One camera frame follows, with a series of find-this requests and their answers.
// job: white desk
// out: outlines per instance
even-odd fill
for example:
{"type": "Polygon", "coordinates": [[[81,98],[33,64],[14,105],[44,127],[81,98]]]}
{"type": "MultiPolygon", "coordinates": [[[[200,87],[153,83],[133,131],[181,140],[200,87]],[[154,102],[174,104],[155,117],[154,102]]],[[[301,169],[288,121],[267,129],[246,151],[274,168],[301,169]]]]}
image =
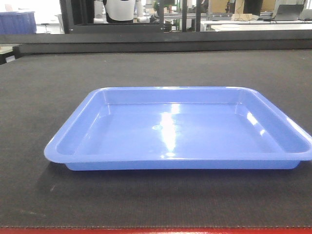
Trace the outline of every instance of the white desk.
{"type": "Polygon", "coordinates": [[[207,26],[213,25],[221,25],[221,24],[239,24],[239,25],[268,25],[268,24],[312,24],[312,21],[262,21],[262,20],[251,20],[251,21],[239,21],[239,20],[219,20],[219,21],[212,21],[212,20],[202,20],[200,22],[201,28],[203,31],[206,31],[207,26]]]}
{"type": "Polygon", "coordinates": [[[4,55],[13,51],[12,46],[1,46],[0,47],[0,55],[4,55]]]}
{"type": "Polygon", "coordinates": [[[312,30],[312,24],[258,24],[258,25],[240,25],[240,24],[222,24],[212,25],[216,32],[220,31],[267,31],[267,30],[312,30]]]}

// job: red table edge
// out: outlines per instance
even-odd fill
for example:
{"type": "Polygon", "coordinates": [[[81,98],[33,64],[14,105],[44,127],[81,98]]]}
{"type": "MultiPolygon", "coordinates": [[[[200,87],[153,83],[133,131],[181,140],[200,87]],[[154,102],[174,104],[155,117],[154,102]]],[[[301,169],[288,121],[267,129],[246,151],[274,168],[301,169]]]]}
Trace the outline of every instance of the red table edge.
{"type": "Polygon", "coordinates": [[[141,229],[68,229],[0,228],[0,234],[312,234],[312,228],[141,228],[141,229]]]}

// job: blue storage bin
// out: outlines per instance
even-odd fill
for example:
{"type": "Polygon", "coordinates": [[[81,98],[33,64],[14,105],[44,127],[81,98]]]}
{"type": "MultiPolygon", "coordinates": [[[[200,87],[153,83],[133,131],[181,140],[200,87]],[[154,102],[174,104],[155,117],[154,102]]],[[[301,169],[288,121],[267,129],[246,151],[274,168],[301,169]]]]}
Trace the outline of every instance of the blue storage bin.
{"type": "Polygon", "coordinates": [[[1,12],[0,34],[35,34],[34,12],[1,12]]]}
{"type": "Polygon", "coordinates": [[[291,169],[312,138],[252,89],[119,87],[90,93],[44,154],[71,170],[291,169]]]}

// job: white robot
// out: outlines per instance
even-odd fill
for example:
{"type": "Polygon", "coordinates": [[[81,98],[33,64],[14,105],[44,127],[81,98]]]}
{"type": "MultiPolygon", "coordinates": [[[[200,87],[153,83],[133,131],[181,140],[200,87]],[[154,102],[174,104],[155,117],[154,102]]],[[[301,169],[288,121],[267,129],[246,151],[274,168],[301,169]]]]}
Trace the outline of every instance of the white robot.
{"type": "Polygon", "coordinates": [[[103,4],[108,23],[132,23],[134,8],[136,8],[138,22],[150,23],[159,18],[158,10],[151,17],[144,17],[141,0],[103,0],[103,4]]]}

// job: gray textured mat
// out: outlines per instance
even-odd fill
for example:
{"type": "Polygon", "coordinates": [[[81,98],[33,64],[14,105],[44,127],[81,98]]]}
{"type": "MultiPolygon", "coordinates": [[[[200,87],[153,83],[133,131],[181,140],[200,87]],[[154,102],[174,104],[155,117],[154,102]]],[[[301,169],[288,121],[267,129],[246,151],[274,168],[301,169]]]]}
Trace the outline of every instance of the gray textured mat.
{"type": "Polygon", "coordinates": [[[312,164],[291,171],[72,172],[43,149],[112,86],[244,86],[312,133],[312,51],[42,55],[0,66],[0,226],[307,227],[312,164]]]}

